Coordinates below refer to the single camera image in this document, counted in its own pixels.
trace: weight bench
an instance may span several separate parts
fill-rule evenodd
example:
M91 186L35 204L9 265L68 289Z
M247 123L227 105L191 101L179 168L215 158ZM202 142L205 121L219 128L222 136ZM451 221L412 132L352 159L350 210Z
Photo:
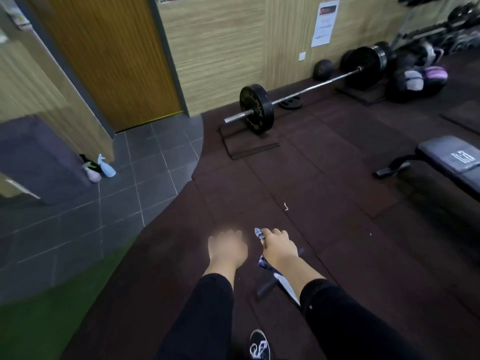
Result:
M409 160L421 160L446 176L465 193L480 201L480 150L455 136L423 142L415 153L398 157L373 175L382 179L410 167Z

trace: logo on bench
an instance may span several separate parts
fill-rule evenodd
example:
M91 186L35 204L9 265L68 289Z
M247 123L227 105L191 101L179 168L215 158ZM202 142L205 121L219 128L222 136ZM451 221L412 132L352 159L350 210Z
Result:
M472 157L470 154L464 152L463 150L453 152L450 155L457 158L460 162L465 163L465 164L475 161L474 157Z

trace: shoelace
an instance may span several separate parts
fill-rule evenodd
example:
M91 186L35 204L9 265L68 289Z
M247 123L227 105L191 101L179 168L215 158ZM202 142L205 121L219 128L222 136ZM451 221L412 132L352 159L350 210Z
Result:
M260 341L260 345L252 344L250 346L250 355L252 359L261 359L264 350L268 347L268 343L265 340Z

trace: sneaker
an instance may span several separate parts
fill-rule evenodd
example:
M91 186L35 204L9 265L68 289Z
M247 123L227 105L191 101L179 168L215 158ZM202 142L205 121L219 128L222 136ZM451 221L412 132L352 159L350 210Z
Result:
M250 344L252 359L270 360L270 346L262 330L255 330L251 333Z

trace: barbell bar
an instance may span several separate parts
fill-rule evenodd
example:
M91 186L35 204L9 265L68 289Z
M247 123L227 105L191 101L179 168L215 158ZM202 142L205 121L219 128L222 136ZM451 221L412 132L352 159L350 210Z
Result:
M335 82L335 81L338 81L338 80L341 80L342 78L346 78L348 76L351 76L352 74L355 74L355 73L359 73L362 71L362 67L361 66L358 66L356 70L352 71L352 72L348 72L348 73L345 73L345 74L342 74L341 76L338 76L338 77L335 77L335 78L331 78L329 80L326 80L325 82L322 82L322 83L319 83L319 84L315 84L314 86L311 86L309 88L305 88L304 90L301 90L300 92L296 92L296 93L293 93L289 96L286 96L286 97L282 97L278 100L275 100L272 102L272 105L277 105L279 104L280 102L282 101L287 101L289 99L291 99L292 97L295 97L295 96L299 96L301 94L304 94L305 92L309 92L311 90L315 90L315 88L318 88L318 87L322 87L322 86L325 86L326 84L330 84L332 82ZM254 113L254 110L252 108L250 108L249 110L246 110L246 111L243 111L243 112L240 112L238 114L235 114L233 116L230 116L230 117L227 117L226 119L224 119L225 121L225 124L230 124L231 122L233 121L236 121L236 120L240 120L240 119L243 119L249 115L252 115Z
M225 124L245 119L247 126L257 135L267 132L273 127L273 106L345 78L345 83L352 88L365 90L378 83L387 68L387 53L378 45L363 46L348 52L344 61L345 74L329 79L334 71L329 60L321 60L315 66L314 75L325 79L299 92L270 102L267 91L259 84L243 87L240 91L240 107L242 112L224 119Z

